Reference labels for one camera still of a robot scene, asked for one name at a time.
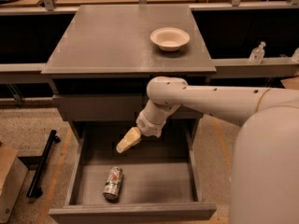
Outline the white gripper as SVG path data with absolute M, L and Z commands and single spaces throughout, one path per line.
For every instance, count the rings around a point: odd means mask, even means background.
M 141 111 L 136 119 L 136 126 L 132 127 L 127 134 L 120 140 L 116 146 L 119 153 L 124 152 L 130 147 L 141 141 L 141 134 L 144 136 L 156 136 L 159 138 L 162 134 L 164 123 L 162 121 L 151 120 L 146 117 L 146 112 Z

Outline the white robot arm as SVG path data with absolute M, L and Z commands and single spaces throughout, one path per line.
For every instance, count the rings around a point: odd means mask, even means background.
M 299 224 L 299 90 L 191 86 L 155 77 L 136 126 L 117 144 L 122 153 L 141 137 L 159 137 L 185 106 L 240 127 L 232 157 L 230 224 Z

